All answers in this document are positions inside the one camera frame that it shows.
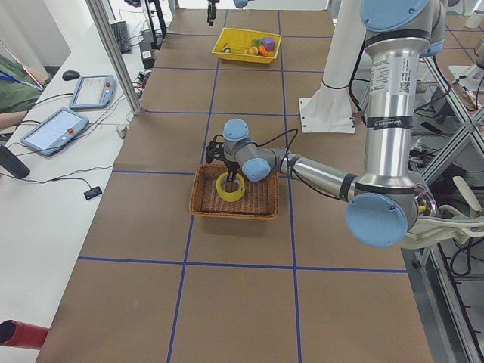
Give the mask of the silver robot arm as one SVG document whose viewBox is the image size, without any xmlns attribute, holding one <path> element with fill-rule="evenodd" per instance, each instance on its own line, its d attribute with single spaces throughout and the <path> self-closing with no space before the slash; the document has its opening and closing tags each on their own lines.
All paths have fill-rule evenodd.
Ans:
<svg viewBox="0 0 484 363">
<path fill-rule="evenodd" d="M 424 180 L 408 169 L 417 67 L 442 49 L 446 1 L 363 1 L 358 22 L 371 58 L 365 167 L 354 175 L 290 152 L 265 148 L 249 137 L 242 119 L 230 119 L 206 149 L 229 175 L 260 182 L 276 171 L 324 196 L 347 202 L 352 235 L 372 247 L 415 248 L 412 234 L 423 218 L 418 199 Z"/>
<path fill-rule="evenodd" d="M 234 0 L 233 3 L 236 8 L 245 8 L 250 0 Z M 216 12 L 217 12 L 217 7 L 216 5 L 219 3 L 219 0 L 208 0 L 208 5 L 207 5 L 207 16 L 206 16 L 206 22 L 209 24 L 209 26 L 213 26 L 214 20 L 216 19 Z"/>
</svg>

